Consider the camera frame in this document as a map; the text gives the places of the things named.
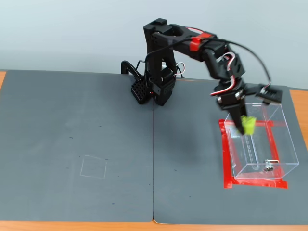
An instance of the black cable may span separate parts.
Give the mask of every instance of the black cable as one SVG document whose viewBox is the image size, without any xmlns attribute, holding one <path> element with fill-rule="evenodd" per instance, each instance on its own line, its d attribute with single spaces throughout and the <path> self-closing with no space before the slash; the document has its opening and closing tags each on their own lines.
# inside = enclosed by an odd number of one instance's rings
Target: black cable
<svg viewBox="0 0 308 231">
<path fill-rule="evenodd" d="M 138 66 L 139 66 L 140 62 L 145 63 L 145 61 L 143 61 L 143 60 L 140 59 L 140 60 L 138 61 L 138 63 L 137 63 L 136 70 L 138 69 Z"/>
<path fill-rule="evenodd" d="M 145 61 L 145 62 L 148 61 L 149 57 L 150 57 L 151 55 L 155 54 L 155 53 L 158 53 L 158 52 L 167 50 L 167 49 L 169 49 L 169 48 L 171 48 L 171 47 L 175 47 L 176 45 L 179 45 L 179 44 L 181 44 L 181 43 L 183 43 L 183 42 L 190 41 L 190 40 L 192 40 L 192 38 L 185 38 L 185 39 L 182 39 L 182 40 L 177 41 L 177 42 L 175 42 L 175 43 L 172 43 L 172 44 L 169 45 L 169 46 L 166 46 L 166 47 L 160 48 L 160 49 L 158 49 L 158 50 L 152 51 L 152 52 L 150 52 L 150 53 L 148 53 L 148 54 L 146 55 L 144 61 Z"/>
<path fill-rule="evenodd" d="M 182 71 L 181 71 L 181 69 L 179 68 L 179 66 L 177 66 L 177 70 L 179 70 L 180 73 L 182 73 Z"/>
<path fill-rule="evenodd" d="M 150 53 L 148 53 L 148 54 L 146 55 L 144 61 L 146 62 L 146 61 L 149 59 L 149 57 L 150 57 L 151 55 L 153 55 L 153 54 L 155 54 L 155 53 L 157 53 L 157 52 L 161 52 L 161 51 L 167 50 L 167 49 L 169 49 L 169 48 L 171 48 L 171 47 L 175 47 L 176 45 L 179 45 L 179 44 L 181 44 L 181 43 L 183 43 L 183 42 L 190 41 L 190 40 L 192 40 L 192 38 L 185 38 L 185 39 L 182 39 L 182 40 L 180 40 L 180 41 L 177 41 L 177 42 L 175 42 L 175 43 L 173 43 L 173 44 L 170 44 L 169 46 L 166 46 L 166 47 L 160 48 L 160 49 L 158 49 L 158 50 L 152 51 L 152 52 L 150 52 Z M 259 61 L 259 63 L 262 65 L 262 67 L 263 67 L 263 69 L 264 69 L 264 71 L 265 71 L 265 74 L 266 74 L 266 76 L 267 76 L 267 78 L 268 78 L 268 80 L 269 80 L 269 84 L 266 85 L 265 88 L 267 88 L 267 87 L 270 86 L 270 84 L 271 84 L 271 77 L 270 77 L 270 74 L 269 74 L 267 68 L 265 67 L 265 65 L 264 65 L 264 63 L 262 62 L 262 60 L 257 56 L 257 54 L 255 54 L 255 53 L 254 53 L 252 50 L 250 50 L 248 47 L 246 47 L 246 46 L 244 46 L 244 45 L 242 45 L 242 44 L 236 43 L 236 42 L 232 42 L 232 41 L 225 40 L 225 39 L 220 39 L 220 38 L 202 38 L 201 41 L 202 41 L 202 40 L 209 40 L 209 41 L 217 41 L 217 42 L 229 43 L 229 44 L 233 44 L 233 45 L 239 46 L 239 47 L 241 47 L 241 48 L 247 50 L 248 52 L 250 52 L 250 53 Z"/>
</svg>

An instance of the red bracket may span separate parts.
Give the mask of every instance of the red bracket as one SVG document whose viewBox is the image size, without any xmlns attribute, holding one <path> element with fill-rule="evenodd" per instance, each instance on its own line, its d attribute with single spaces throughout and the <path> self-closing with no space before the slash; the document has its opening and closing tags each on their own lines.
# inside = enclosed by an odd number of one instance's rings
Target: red bracket
<svg viewBox="0 0 308 231">
<path fill-rule="evenodd" d="M 201 39 L 212 37 L 213 35 L 207 32 L 203 32 L 202 34 L 192 37 L 192 41 L 189 44 L 190 51 L 198 51 L 199 46 L 201 44 Z"/>
</svg>

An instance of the white wall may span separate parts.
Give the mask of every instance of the white wall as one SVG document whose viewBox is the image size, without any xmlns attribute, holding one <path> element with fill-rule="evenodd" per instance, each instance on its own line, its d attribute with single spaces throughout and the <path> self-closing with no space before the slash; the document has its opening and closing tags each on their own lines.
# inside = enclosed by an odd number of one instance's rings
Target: white wall
<svg viewBox="0 0 308 231">
<path fill-rule="evenodd" d="M 307 0 L 0 0 L 0 69 L 119 73 L 146 55 L 142 27 L 156 18 L 242 43 L 266 63 L 273 84 L 308 88 Z M 236 49 L 246 82 L 266 82 Z M 176 54 L 186 77 L 209 79 L 203 63 Z"/>
</svg>

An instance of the black perforated bracket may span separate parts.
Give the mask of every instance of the black perforated bracket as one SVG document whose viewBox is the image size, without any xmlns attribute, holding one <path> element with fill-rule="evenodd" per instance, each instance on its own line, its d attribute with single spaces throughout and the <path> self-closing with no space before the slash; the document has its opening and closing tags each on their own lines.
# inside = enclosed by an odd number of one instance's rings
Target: black perforated bracket
<svg viewBox="0 0 308 231">
<path fill-rule="evenodd" d="M 145 78 L 140 81 L 135 81 L 131 86 L 131 92 L 139 104 L 146 103 L 151 97 L 151 93 L 146 88 Z"/>
</svg>

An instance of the wooden table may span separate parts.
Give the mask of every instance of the wooden table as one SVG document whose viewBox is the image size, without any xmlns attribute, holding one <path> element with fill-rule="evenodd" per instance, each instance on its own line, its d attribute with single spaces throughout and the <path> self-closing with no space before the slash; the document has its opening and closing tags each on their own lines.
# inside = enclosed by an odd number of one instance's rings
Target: wooden table
<svg viewBox="0 0 308 231">
<path fill-rule="evenodd" d="M 0 72 L 0 88 L 5 72 Z M 308 146 L 308 91 L 290 90 L 297 118 Z M 0 231 L 304 231 L 308 226 L 247 226 L 247 225 L 162 225 L 149 223 L 94 223 L 94 222 L 44 222 L 0 221 Z"/>
</svg>

